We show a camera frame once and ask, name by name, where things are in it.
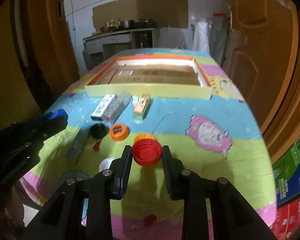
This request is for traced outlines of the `orange cap with label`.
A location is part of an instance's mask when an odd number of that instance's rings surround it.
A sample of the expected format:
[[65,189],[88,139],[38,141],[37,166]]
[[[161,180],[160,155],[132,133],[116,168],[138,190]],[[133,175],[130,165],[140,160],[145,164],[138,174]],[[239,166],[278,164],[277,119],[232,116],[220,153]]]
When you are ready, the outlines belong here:
[[124,124],[114,124],[111,126],[109,134],[114,141],[123,141],[129,134],[129,128]]

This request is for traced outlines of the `gold rectangular box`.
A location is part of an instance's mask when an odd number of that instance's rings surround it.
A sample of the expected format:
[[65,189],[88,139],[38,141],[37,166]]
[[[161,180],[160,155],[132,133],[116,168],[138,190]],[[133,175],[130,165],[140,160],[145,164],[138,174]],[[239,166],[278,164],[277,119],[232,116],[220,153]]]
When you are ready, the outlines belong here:
[[133,109],[135,120],[144,120],[152,103],[151,94],[144,93],[139,98]]

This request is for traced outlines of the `white hanging bag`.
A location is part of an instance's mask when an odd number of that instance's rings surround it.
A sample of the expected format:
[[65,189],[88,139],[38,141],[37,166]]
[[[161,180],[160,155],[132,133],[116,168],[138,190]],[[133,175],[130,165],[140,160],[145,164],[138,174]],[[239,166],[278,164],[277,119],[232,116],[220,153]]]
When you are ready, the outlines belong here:
[[193,35],[193,50],[210,53],[209,31],[210,25],[207,22],[199,21],[196,23]]

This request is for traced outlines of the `light orange bottle cap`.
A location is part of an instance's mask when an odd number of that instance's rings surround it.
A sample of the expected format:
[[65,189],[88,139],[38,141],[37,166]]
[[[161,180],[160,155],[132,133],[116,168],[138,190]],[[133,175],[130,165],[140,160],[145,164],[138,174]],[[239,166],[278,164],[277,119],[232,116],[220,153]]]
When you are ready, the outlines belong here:
[[140,133],[134,138],[134,143],[136,143],[137,141],[142,140],[142,139],[156,140],[156,138],[149,133]]

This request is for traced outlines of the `red bottle cap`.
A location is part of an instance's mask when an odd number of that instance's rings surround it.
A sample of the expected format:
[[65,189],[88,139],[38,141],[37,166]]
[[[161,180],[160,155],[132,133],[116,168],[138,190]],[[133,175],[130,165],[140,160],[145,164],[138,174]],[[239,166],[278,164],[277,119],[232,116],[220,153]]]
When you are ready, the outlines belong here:
[[140,139],[132,146],[132,156],[134,161],[142,167],[156,165],[162,155],[161,144],[154,139]]

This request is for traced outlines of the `metal cooking pot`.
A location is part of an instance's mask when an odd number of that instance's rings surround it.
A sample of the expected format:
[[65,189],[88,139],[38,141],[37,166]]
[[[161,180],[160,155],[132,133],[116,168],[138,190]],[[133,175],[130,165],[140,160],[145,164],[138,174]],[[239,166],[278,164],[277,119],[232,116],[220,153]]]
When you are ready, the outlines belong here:
[[134,20],[124,20],[120,22],[122,29],[131,29],[134,27]]

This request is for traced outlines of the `red carton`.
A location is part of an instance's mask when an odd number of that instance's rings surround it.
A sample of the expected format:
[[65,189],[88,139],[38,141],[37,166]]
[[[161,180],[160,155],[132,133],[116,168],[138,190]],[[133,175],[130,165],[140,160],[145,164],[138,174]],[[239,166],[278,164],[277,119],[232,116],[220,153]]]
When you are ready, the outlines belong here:
[[270,229],[279,240],[291,239],[300,226],[300,197],[277,210],[277,217]]

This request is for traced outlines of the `green blue carton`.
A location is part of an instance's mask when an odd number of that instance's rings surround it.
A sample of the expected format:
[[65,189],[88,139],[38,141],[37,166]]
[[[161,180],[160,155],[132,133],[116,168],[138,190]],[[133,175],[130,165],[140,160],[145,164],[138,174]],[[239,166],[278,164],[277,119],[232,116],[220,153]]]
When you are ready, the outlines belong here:
[[291,148],[273,164],[276,202],[278,205],[300,194],[300,137]]

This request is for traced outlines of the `shallow cardboard tray box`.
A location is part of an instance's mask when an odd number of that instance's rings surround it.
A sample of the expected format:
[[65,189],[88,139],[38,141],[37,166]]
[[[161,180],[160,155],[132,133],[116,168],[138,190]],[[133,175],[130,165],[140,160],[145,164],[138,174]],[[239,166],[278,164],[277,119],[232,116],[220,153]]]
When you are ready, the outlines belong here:
[[212,85],[203,67],[191,56],[120,56],[107,64],[85,85],[90,97],[129,92],[160,98],[209,100]]

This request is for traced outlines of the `teal Good Luck box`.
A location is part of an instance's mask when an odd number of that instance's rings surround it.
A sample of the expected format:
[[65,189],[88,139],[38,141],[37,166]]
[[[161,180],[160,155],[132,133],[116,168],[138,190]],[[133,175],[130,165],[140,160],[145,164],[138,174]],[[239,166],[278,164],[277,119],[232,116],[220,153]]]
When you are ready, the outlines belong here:
[[81,128],[75,136],[71,146],[67,150],[65,157],[69,160],[77,161],[90,137],[89,127]]

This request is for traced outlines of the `brown wooden door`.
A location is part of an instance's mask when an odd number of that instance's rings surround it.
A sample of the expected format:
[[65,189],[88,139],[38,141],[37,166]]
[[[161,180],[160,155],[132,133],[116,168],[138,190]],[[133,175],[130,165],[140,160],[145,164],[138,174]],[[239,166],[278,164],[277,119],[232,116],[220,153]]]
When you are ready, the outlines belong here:
[[300,10],[292,0],[229,0],[229,10],[224,70],[277,161],[300,137]]

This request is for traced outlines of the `black round cap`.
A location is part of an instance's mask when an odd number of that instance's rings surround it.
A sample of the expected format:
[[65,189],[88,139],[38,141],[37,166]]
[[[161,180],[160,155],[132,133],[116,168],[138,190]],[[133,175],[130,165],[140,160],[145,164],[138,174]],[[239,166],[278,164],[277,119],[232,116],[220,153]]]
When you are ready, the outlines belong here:
[[101,140],[108,134],[108,127],[103,123],[96,123],[90,127],[89,133],[94,139]]

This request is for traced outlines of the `grey kitchen counter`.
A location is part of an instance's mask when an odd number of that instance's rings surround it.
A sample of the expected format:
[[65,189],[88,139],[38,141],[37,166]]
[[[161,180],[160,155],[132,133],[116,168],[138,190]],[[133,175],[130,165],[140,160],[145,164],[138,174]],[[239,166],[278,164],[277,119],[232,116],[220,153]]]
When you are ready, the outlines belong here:
[[98,34],[83,39],[83,59],[88,70],[123,50],[155,48],[159,28],[143,28]]

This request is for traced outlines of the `white bottle cap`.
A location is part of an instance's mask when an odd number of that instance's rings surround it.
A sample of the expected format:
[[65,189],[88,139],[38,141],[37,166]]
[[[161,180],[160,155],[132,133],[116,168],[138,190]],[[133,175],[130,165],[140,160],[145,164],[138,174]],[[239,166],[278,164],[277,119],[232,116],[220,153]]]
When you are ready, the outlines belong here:
[[99,172],[102,172],[104,170],[108,170],[111,166],[111,163],[114,161],[115,159],[114,158],[106,158],[106,159],[103,159],[101,162],[100,162],[100,165],[98,167],[98,171]]

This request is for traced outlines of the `white Hello Kitty box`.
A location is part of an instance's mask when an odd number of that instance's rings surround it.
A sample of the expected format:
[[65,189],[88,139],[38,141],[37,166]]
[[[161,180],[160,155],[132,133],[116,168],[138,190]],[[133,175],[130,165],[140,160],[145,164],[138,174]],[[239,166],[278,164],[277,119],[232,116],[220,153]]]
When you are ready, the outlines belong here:
[[92,120],[102,120],[102,116],[109,108],[110,104],[116,99],[116,94],[106,94],[98,106],[95,108],[91,114]]

